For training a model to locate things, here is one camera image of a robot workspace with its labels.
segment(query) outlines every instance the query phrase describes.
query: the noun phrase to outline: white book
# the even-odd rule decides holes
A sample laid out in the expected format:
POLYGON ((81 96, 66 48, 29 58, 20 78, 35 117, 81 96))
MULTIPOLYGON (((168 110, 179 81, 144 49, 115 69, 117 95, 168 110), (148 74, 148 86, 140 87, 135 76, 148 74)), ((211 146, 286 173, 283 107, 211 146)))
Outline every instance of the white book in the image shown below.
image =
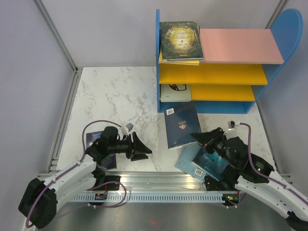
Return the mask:
POLYGON ((161 102, 188 102, 192 100, 191 88, 187 84, 162 84, 161 102))

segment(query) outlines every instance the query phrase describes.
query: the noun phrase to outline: light blue book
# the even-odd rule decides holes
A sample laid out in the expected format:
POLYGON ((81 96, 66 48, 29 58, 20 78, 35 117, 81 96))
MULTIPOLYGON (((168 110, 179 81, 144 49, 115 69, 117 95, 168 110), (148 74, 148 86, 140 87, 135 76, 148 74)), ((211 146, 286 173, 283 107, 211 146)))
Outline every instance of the light blue book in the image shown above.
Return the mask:
POLYGON ((200 149, 199 144, 184 147, 174 167, 200 181, 204 181, 205 171, 192 163, 200 149))

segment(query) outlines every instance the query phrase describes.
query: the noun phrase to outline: barcode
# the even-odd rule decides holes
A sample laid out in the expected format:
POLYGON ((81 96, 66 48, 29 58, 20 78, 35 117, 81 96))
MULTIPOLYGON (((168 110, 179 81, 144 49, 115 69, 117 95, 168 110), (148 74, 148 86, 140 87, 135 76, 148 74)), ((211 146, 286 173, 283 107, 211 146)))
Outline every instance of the barcode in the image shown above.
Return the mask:
POLYGON ((197 168, 194 173, 200 177, 202 176, 203 171, 197 168))
POLYGON ((173 108, 167 109, 166 113, 167 115, 171 115, 174 113, 174 109, 173 108))

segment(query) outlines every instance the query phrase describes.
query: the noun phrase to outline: book cover illustration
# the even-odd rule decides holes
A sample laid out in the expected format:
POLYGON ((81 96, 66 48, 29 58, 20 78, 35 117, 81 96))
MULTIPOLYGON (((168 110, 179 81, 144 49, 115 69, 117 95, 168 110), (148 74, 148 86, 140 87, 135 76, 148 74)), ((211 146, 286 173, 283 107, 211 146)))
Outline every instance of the book cover illustration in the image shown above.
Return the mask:
POLYGON ((229 165, 218 153, 209 154, 203 148, 200 148, 192 163, 217 181, 221 180, 223 170, 229 165))
POLYGON ((168 149, 196 143, 191 133, 201 132, 194 101, 180 103, 165 110, 168 149))
MULTIPOLYGON (((101 137, 102 131, 90 132, 86 134, 86 148, 89 148, 96 139, 101 137)), ((116 154, 108 155, 102 162, 100 168, 102 170, 110 170, 116 168, 116 154)))
POLYGON ((191 88, 188 84, 161 85, 161 102, 187 102, 191 100, 191 88))
POLYGON ((199 144, 194 144, 183 148, 174 167, 191 175, 192 177, 195 177, 200 181, 204 181, 205 171, 198 168, 196 165, 192 163, 192 160, 197 155, 199 150, 200 150, 199 144))
POLYGON ((203 60, 196 22, 161 22, 163 61, 203 60))

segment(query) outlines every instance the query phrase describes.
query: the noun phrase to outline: marble table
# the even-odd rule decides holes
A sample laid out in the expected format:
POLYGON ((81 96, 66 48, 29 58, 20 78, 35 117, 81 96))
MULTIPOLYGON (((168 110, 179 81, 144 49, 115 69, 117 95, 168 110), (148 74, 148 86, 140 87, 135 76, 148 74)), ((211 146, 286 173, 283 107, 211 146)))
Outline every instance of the marble table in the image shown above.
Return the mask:
MULTIPOLYGON (((148 160, 131 162, 117 154, 117 169, 122 172, 179 172, 174 167, 181 149, 167 149, 163 113, 157 113, 155 67, 85 67, 77 89, 72 112, 62 144, 57 169, 61 170, 82 155, 81 132, 94 120, 111 120, 121 125, 128 122, 153 154, 148 160)), ((217 127, 228 130, 227 122, 241 121, 252 127, 252 153, 274 165, 270 147, 255 104, 246 115, 198 114, 203 132, 217 127)), ((86 132, 103 130, 107 123, 91 125, 86 132)), ((246 127, 237 129, 247 143, 246 127)))

